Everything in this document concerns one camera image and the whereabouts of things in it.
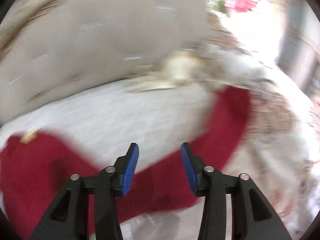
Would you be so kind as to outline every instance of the ribbed blue pad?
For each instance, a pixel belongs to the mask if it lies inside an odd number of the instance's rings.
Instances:
[[[192,168],[188,153],[187,153],[184,145],[181,145],[181,159],[182,159],[184,169],[186,171],[189,187],[190,187],[191,191],[194,194],[196,194],[196,192],[198,191],[197,178],[196,178],[196,174]]]
[[[127,195],[128,191],[131,188],[134,171],[136,170],[137,162],[139,158],[139,147],[136,144],[134,147],[129,163],[125,169],[124,176],[123,176],[123,186],[121,188],[121,195],[125,196]]]

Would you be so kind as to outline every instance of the triangular cutout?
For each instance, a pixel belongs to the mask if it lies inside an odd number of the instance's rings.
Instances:
[[[66,222],[68,218],[68,207],[71,197],[71,190],[67,190],[65,195],[61,198],[61,201],[56,206],[52,214],[50,215],[51,220],[60,222]]]
[[[271,212],[254,189],[249,189],[249,196],[254,221],[262,221],[271,218]]]

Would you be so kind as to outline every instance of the silver screw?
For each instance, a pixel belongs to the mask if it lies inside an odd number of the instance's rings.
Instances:
[[[77,180],[77,179],[79,179],[79,178],[80,178],[80,175],[79,175],[79,174],[73,174],[73,175],[71,175],[71,177],[70,177],[71,180]]]
[[[243,180],[249,180],[250,179],[249,175],[246,174],[246,173],[241,173],[240,174],[240,178],[243,179]]]
[[[114,166],[108,166],[106,167],[106,172],[107,173],[113,173],[116,171],[116,168]]]
[[[212,166],[205,166],[205,167],[204,167],[204,170],[205,170],[206,172],[214,172],[214,168],[213,168]]]

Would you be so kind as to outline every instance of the dark red fabric fold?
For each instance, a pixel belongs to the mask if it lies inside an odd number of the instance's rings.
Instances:
[[[250,109],[247,90],[228,87],[220,93],[207,132],[190,143],[195,154],[221,170],[244,133]],[[11,136],[0,155],[0,187],[10,223],[23,239],[28,239],[70,175],[89,176],[98,171],[55,136],[39,132],[27,145],[19,140],[19,136]],[[116,199],[120,222],[145,212],[190,207],[195,201],[179,151],[136,174],[128,195]],[[92,208],[89,217],[93,217]],[[89,227],[93,232],[92,220]]]

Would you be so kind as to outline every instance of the yellow tag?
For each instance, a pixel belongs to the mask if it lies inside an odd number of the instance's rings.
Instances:
[[[20,142],[24,144],[28,144],[29,142],[31,142],[37,137],[37,132],[38,131],[31,131],[31,132],[25,133],[20,139]]]

